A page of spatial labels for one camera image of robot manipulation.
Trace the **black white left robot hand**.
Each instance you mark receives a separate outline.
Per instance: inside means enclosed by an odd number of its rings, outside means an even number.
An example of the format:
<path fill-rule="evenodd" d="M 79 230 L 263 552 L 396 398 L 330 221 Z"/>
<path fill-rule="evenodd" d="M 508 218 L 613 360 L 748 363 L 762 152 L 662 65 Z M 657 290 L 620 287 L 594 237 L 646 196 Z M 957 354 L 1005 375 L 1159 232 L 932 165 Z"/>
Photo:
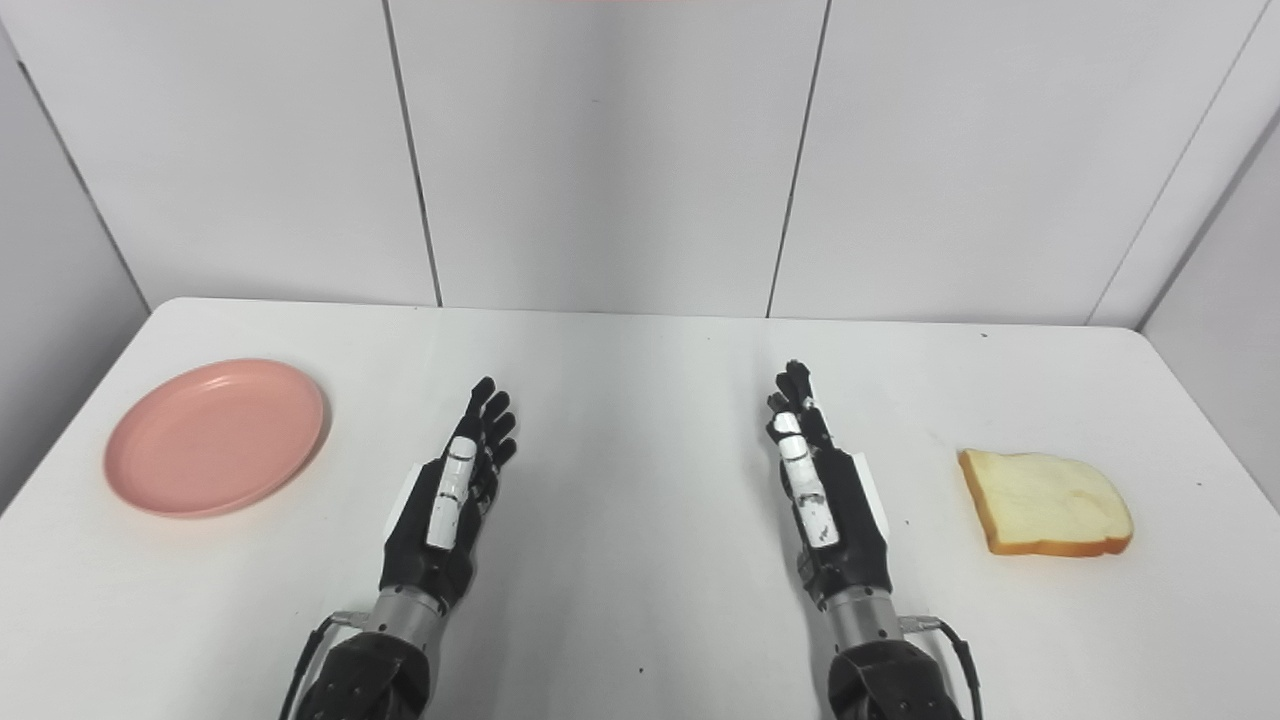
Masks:
<path fill-rule="evenodd" d="M 379 587 L 420 591 L 453 609 L 475 578 L 475 546 L 516 455 L 511 397 L 484 377 L 442 454 L 416 475 L 383 546 Z"/>

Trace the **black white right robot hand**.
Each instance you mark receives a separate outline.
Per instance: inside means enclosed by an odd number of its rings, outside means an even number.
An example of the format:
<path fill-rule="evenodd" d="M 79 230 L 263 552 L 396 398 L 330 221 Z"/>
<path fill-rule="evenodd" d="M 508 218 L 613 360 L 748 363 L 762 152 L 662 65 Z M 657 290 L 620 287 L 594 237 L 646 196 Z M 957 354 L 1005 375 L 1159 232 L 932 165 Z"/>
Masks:
<path fill-rule="evenodd" d="M 852 455 L 829 433 L 810 369 L 792 359 L 774 384 L 765 432 L 803 541 L 797 573 L 804 591 L 818 607 L 854 588 L 891 593 L 887 539 Z"/>

